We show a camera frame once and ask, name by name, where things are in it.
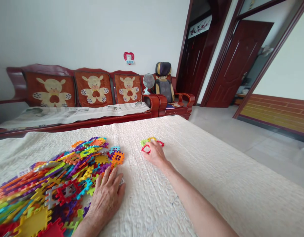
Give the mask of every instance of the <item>wooden sofa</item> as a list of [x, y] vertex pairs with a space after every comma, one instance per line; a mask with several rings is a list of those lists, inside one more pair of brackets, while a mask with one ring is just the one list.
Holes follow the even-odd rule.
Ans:
[[[27, 85], [25, 79], [25, 72], [37, 72], [37, 73], [44, 73], [49, 75], [61, 75], [61, 76], [72, 76], [74, 77], [75, 71], [87, 71], [87, 72], [103, 72], [108, 73], [110, 76], [111, 81], [111, 89], [112, 93], [115, 97], [114, 101], [117, 101], [117, 93], [116, 93], [116, 86], [114, 84], [115, 74], [126, 74], [126, 75], [133, 75], [137, 74], [132, 71], [115, 71], [115, 72], [107, 72], [102, 69], [90, 69], [90, 68], [80, 68], [77, 70], [70, 70], [68, 68], [62, 66], [46, 66], [40, 64], [33, 64], [25, 67], [8, 67], [7, 74], [11, 79], [11, 82], [15, 89], [15, 96], [10, 100], [0, 101], [0, 104], [5, 103], [15, 103], [15, 102], [26, 102], [28, 104], [28, 93], [27, 93]], [[141, 88], [144, 89], [143, 85], [143, 76], [140, 75], [141, 79]], [[79, 128], [88, 128], [88, 127], [96, 127], [106, 124], [113, 124], [113, 123], [121, 123], [121, 122], [128, 122], [128, 121], [135, 121], [141, 119], [148, 119], [148, 118], [155, 118], [159, 116], [166, 116], [166, 115], [181, 115], [185, 119], [189, 119], [190, 113], [192, 110], [192, 105], [195, 101], [195, 97], [191, 94], [186, 93], [177, 93], [176, 92], [176, 78], [172, 77], [171, 82], [174, 88], [175, 95], [178, 97], [179, 101], [182, 101], [183, 96], [187, 99], [187, 105], [179, 108], [175, 108], [173, 110], [165, 110], [167, 105], [166, 97], [163, 95], [143, 95], [142, 101], [145, 102], [149, 107], [150, 110], [137, 113], [137, 114], [130, 114], [124, 116], [115, 116], [115, 117], [102, 117], [98, 119], [89, 119], [85, 121], [77, 121], [70, 124], [58, 124], [58, 125], [50, 125], [46, 127], [31, 127], [26, 128], [24, 130], [10, 130], [7, 131], [6, 129], [0, 129], [0, 139], [6, 137], [22, 137], [29, 131], [40, 131], [40, 132], [63, 132], [69, 131]], [[79, 100], [76, 101], [76, 106], [81, 106]]]

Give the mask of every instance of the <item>white quilted bedspread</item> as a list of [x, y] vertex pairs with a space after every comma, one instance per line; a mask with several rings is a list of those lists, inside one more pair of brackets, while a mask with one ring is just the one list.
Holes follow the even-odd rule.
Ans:
[[196, 236], [170, 183], [141, 157], [140, 141], [152, 136], [240, 236], [304, 236], [303, 188], [180, 116], [1, 140], [0, 184], [94, 136], [106, 137], [126, 155], [120, 167], [125, 198], [100, 236]]

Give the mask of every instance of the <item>wooden armrest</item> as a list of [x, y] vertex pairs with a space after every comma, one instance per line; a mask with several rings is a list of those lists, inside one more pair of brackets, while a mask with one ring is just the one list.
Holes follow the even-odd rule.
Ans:
[[10, 100], [0, 100], [0, 104], [16, 103], [16, 102], [26, 102], [26, 98], [23, 99], [13, 98]]
[[192, 107], [192, 105], [195, 103], [196, 98], [193, 94], [190, 93], [175, 93], [175, 95], [178, 96], [179, 102], [182, 102], [183, 95], [188, 97], [188, 104], [187, 107]]
[[162, 94], [156, 94], [156, 96], [159, 99], [159, 109], [158, 109], [158, 111], [165, 111], [165, 108], [167, 106], [167, 98], [166, 98], [166, 96], [164, 96]]
[[8, 67], [6, 72], [11, 79], [11, 82], [15, 89], [15, 95], [10, 100], [0, 100], [0, 104], [26, 102], [27, 98], [27, 86], [20, 67]]
[[158, 110], [160, 105], [158, 96], [155, 94], [142, 95], [142, 101], [151, 108], [151, 112], [153, 114], [152, 117], [158, 117]]

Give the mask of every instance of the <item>door handle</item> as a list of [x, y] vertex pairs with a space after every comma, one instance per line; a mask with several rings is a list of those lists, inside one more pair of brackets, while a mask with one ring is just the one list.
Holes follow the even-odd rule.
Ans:
[[242, 81], [244, 80], [244, 78], [246, 77], [247, 72], [244, 73], [244, 75], [242, 76]]

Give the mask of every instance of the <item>wooden door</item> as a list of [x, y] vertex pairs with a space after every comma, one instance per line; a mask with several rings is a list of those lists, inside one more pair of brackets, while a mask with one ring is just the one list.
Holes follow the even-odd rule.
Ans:
[[182, 83], [179, 92], [191, 93], [193, 90], [194, 81], [199, 67], [200, 59], [207, 38], [207, 31], [195, 37], [192, 37], [187, 42], [186, 61], [183, 64], [183, 70], [180, 80]]
[[241, 20], [206, 107], [227, 108], [252, 67], [273, 23]]

